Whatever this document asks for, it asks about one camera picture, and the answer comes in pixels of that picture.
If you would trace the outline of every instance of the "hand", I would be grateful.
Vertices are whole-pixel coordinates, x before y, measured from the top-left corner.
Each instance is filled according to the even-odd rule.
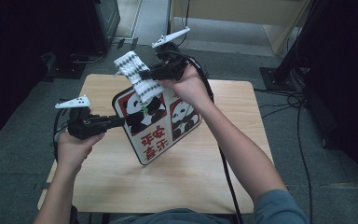
[[[161,80],[159,83],[172,89],[183,101],[194,107],[211,101],[197,69],[191,64],[187,66],[179,81],[169,79]]]
[[[76,175],[81,164],[92,151],[92,146],[103,139],[104,133],[79,140],[69,133],[62,133],[58,142],[58,169]]]

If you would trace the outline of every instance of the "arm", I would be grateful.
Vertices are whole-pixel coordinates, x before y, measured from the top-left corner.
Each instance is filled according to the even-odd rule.
[[[222,148],[232,171],[254,203],[270,190],[287,190],[264,151],[231,123],[209,99],[194,67],[188,66],[179,81],[163,80],[160,83],[173,89],[185,102],[193,105],[201,113]]]
[[[77,173],[92,146],[102,138],[100,134],[81,141],[69,133],[61,134],[56,173],[34,223],[69,223]]]

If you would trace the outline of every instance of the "gray carpet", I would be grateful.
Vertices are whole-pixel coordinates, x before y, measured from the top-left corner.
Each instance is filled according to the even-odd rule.
[[[0,223],[31,223],[37,214],[41,187],[53,163],[51,133],[56,115],[54,105],[60,98],[78,96],[88,74],[114,74],[113,60],[130,50],[113,46],[97,63],[88,64],[79,80],[55,79],[40,82],[0,131]],[[146,64],[158,62],[148,46],[138,46],[135,52]],[[264,89],[259,75],[260,66],[277,67],[276,57],[183,50],[197,58],[209,71],[210,78],[247,80],[255,88]],[[285,96],[256,93],[259,105],[281,105]],[[264,106],[261,115],[276,110]],[[284,182],[300,207],[310,213],[307,177],[297,142],[297,108],[287,108],[263,118],[272,156]],[[310,171],[313,199],[313,223],[358,223],[358,166],[339,150],[321,147],[321,137],[311,112],[302,107],[300,138]],[[87,223],[89,214],[80,214]],[[100,223],[95,214],[91,223]],[[245,216],[252,223],[252,216]]]

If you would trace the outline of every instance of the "sleeve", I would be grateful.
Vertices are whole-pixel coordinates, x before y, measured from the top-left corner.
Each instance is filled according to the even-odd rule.
[[[254,210],[255,223],[307,223],[310,221],[298,207],[292,195],[281,189],[263,194]]]

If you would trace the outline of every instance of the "table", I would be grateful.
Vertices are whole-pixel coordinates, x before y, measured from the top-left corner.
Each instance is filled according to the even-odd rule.
[[[310,0],[197,0],[190,1],[188,17],[263,24],[272,51],[278,54],[293,29],[304,20],[309,5]],[[185,18],[186,9],[186,0],[172,0],[172,28],[173,18]]]
[[[210,80],[215,103],[272,160],[269,142],[252,84]],[[124,76],[88,75],[80,95],[87,94],[91,113],[114,115],[113,97],[130,86]],[[47,182],[56,169],[53,164]],[[240,210],[253,203],[230,170]],[[38,207],[47,190],[43,190]],[[73,205],[79,212],[157,213],[186,207],[200,213],[235,214],[219,149],[205,122],[162,155],[143,166],[123,128],[110,129],[84,161]]]

